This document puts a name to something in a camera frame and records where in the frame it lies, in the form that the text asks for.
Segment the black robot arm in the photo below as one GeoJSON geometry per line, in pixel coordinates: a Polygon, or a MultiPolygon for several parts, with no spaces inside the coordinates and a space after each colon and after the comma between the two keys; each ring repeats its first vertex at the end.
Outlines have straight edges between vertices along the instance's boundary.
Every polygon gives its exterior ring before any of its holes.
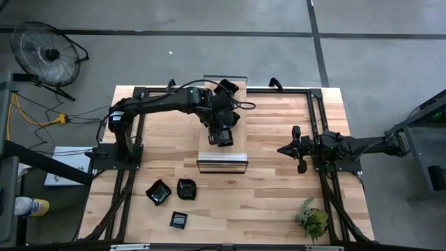
{"type": "Polygon", "coordinates": [[[240,118],[233,105],[233,94],[238,90],[235,84],[223,80],[225,90],[213,91],[199,87],[187,87],[161,96],[124,98],[109,108],[109,129],[116,136],[115,159],[132,161],[133,143],[127,130],[136,115],[178,110],[196,114],[209,131],[209,144],[230,146],[233,144],[230,128],[240,118]]]}
{"type": "Polygon", "coordinates": [[[404,157],[409,153],[406,141],[398,134],[385,135],[383,137],[368,137],[356,139],[350,136],[342,136],[339,132],[323,132],[310,139],[309,136],[300,136],[299,126],[293,126],[293,141],[277,149],[277,152],[299,160],[298,172],[307,171],[307,162],[303,159],[306,155],[314,156],[321,162],[334,164],[337,160],[350,158],[357,161],[365,153],[386,153],[404,157]]]}

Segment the gray floor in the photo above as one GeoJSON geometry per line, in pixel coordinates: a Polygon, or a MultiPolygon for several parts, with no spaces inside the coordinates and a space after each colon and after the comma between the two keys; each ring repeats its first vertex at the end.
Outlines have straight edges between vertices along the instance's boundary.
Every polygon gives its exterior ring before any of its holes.
{"type": "MultiPolygon", "coordinates": [[[[446,33],[446,4],[441,0],[314,0],[314,6],[321,32],[446,33]]],[[[0,13],[0,25],[16,26],[27,20],[80,29],[311,31],[305,0],[12,0],[0,13]]],[[[311,38],[71,38],[85,46],[91,60],[82,64],[79,78],[66,88],[78,99],[60,108],[67,113],[109,104],[118,84],[166,84],[170,78],[182,83],[205,74],[247,75],[250,85],[266,85],[277,77],[285,86],[321,86],[311,38]]],[[[9,42],[10,34],[0,35],[0,70],[21,72],[9,42]]],[[[442,91],[446,87],[445,47],[446,40],[323,39],[330,86],[341,88],[352,136],[379,135],[442,91]]],[[[21,89],[24,96],[44,105],[56,104],[48,92],[29,85],[21,89]]],[[[24,100],[22,106],[36,119],[45,119],[44,109],[24,100]]],[[[89,117],[104,115],[102,110],[89,117]]],[[[17,112],[12,123],[17,126],[13,141],[24,146],[38,142],[35,128],[17,112]]],[[[95,143],[96,128],[61,125],[49,132],[58,146],[90,146],[95,143]]],[[[421,189],[422,177],[411,156],[366,155],[361,162],[376,240],[446,250],[446,203],[406,203],[407,196],[421,189]]],[[[34,184],[44,177],[34,175],[34,184]]],[[[29,189],[40,192],[32,184],[29,189]]],[[[82,189],[78,192],[84,196],[82,189]]],[[[36,220],[29,242],[69,241],[82,208],[65,208],[36,220]],[[57,231],[50,230],[54,225],[57,231]]]]}

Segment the fan stand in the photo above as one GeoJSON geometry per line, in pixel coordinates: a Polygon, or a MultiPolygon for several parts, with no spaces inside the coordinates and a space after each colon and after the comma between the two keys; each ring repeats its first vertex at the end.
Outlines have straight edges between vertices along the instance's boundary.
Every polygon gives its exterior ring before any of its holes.
{"type": "Polygon", "coordinates": [[[37,75],[32,75],[32,74],[24,74],[24,73],[14,73],[13,74],[13,81],[16,82],[33,82],[34,86],[37,87],[43,87],[45,89],[47,89],[48,91],[51,91],[57,95],[60,95],[64,98],[67,98],[71,101],[76,101],[75,98],[73,98],[72,96],[70,96],[68,93],[66,93],[65,91],[62,91],[62,89],[60,89],[59,87],[56,87],[55,89],[48,87],[44,84],[42,84],[42,82],[38,81],[38,76],[37,75]]]}

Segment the wooden table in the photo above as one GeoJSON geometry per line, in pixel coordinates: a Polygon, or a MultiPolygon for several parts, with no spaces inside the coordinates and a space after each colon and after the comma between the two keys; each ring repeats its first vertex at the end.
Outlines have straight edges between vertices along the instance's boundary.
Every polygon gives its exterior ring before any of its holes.
{"type": "MultiPolygon", "coordinates": [[[[131,97],[134,86],[117,86],[113,104],[131,97]]],[[[349,135],[338,88],[322,88],[331,131],[349,135]]],[[[144,155],[134,183],[125,235],[126,242],[142,243],[311,243],[294,219],[309,196],[312,208],[323,209],[318,174],[308,161],[308,171],[298,174],[297,161],[276,149],[289,144],[291,128],[299,125],[302,135],[311,134],[307,99],[300,94],[248,94],[257,108],[247,111],[249,166],[246,174],[200,174],[196,159],[201,124],[194,115],[163,112],[146,115],[144,155]],[[160,206],[145,191],[161,178],[173,194],[160,206]],[[191,178],[198,187],[195,201],[176,195],[179,178],[191,178]],[[169,227],[173,211],[188,214],[184,230],[169,227]]],[[[106,130],[104,142],[115,142],[106,130]]],[[[110,207],[116,171],[105,171],[91,186],[79,237],[88,235],[110,207]]],[[[344,207],[358,227],[373,239],[362,186],[349,173],[340,173],[344,207]]],[[[340,237],[339,218],[333,213],[340,237]]],[[[116,235],[121,212],[116,216],[116,235]]],[[[318,243],[328,243],[328,235],[318,243]]]]}

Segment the green plant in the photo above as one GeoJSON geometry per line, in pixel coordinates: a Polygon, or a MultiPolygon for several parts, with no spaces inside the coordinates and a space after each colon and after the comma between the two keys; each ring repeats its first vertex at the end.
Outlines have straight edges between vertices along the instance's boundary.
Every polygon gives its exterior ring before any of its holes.
{"type": "Polygon", "coordinates": [[[314,243],[314,240],[318,240],[318,237],[324,235],[328,215],[326,212],[319,211],[317,208],[309,207],[313,199],[313,197],[310,197],[304,201],[302,204],[302,212],[297,213],[295,218],[300,221],[299,226],[305,229],[305,237],[309,234],[314,243]]]}

